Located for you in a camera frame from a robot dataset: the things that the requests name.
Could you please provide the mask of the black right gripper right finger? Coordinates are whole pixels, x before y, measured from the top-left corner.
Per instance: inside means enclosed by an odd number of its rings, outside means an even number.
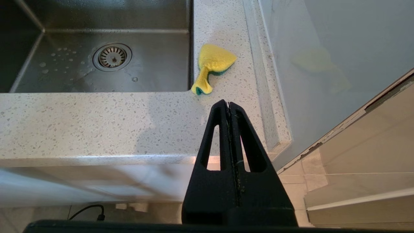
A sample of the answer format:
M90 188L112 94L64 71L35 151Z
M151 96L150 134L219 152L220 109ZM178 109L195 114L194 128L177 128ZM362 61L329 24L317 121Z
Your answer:
M231 104L231 149L236 207L231 223L296 227L294 207L244 109Z

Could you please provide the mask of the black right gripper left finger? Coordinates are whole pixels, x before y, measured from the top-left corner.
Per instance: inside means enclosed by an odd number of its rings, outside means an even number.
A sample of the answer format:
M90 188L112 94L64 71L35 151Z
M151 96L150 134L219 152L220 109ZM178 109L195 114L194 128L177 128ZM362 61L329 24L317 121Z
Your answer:
M218 171L208 162L214 129L219 129ZM240 184L237 162L241 143L233 130L230 107L225 100L215 103L201 141L182 206L184 224L237 226L241 224Z

